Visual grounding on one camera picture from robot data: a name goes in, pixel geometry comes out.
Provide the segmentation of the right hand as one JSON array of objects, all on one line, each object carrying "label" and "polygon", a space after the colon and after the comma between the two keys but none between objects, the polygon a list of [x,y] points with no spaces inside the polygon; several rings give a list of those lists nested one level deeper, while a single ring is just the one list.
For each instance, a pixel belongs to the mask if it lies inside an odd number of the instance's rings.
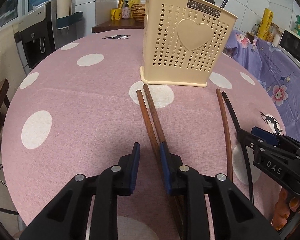
[{"label": "right hand", "polygon": [[279,198],[275,204],[272,226],[275,230],[282,229],[287,223],[291,213],[296,212],[300,205],[300,198],[290,197],[289,192],[282,188],[279,193]]}]

